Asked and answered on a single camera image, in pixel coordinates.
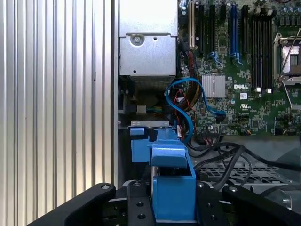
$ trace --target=capacitor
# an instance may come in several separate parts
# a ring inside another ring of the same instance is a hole
[[[293,14],[293,7],[288,8],[287,14],[288,14],[288,15]]]
[[[283,9],[280,11],[280,13],[281,13],[282,15],[285,15],[285,14],[287,13],[287,7],[283,8]]]
[[[300,14],[301,14],[301,7],[298,7],[298,8],[295,10],[295,14],[296,14],[296,15],[300,15]]]
[[[220,21],[225,22],[226,19],[227,19],[227,6],[225,4],[222,4],[220,9]]]

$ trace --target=connector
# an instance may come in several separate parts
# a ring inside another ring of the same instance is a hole
[[[231,20],[231,37],[230,37],[230,58],[234,59],[238,64],[240,62],[240,53],[238,52],[238,12],[237,5],[233,4],[230,11]]]

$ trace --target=red wire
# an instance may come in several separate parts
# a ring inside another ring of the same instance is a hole
[[[196,112],[195,112],[195,110],[191,107],[189,101],[186,99],[186,96],[185,96],[185,93],[183,92],[183,90],[178,90],[177,93],[175,94],[175,97],[174,97],[174,104],[175,104],[175,102],[176,102],[176,100],[177,100],[178,94],[181,93],[181,92],[183,93],[184,99],[186,100],[189,109],[191,109],[191,110],[193,111],[193,121],[194,121],[194,131],[195,131],[195,129],[196,129],[196,127],[197,127],[197,125],[196,125],[196,121],[197,121]],[[180,124],[180,119],[179,119],[179,117],[178,117],[178,114],[177,114],[177,111],[176,111],[176,110],[174,111],[174,114],[175,114],[175,116],[176,116],[176,118],[177,118],[177,123],[178,123],[178,125],[180,126],[180,129],[181,129],[182,139],[184,139],[183,129],[182,129],[182,126],[181,126],[181,124]]]

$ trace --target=ribbed metal panel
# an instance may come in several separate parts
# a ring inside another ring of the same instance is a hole
[[[111,182],[111,0],[0,0],[0,226]]]

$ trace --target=expansion slot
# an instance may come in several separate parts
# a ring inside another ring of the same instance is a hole
[[[218,53],[215,51],[215,5],[210,5],[209,7],[209,22],[208,22],[208,31],[209,31],[209,54],[208,58],[213,59],[218,65],[221,63],[218,59]]]
[[[230,58],[234,59],[238,64],[240,62],[240,54],[238,52],[238,12],[237,5],[233,4],[230,11],[231,36],[230,36]]]
[[[241,53],[249,52],[249,7],[244,5],[241,9]]]
[[[189,8],[189,47],[195,48],[195,1],[190,1]]]
[[[196,14],[196,46],[200,57],[203,57],[205,52],[205,6],[199,5]]]

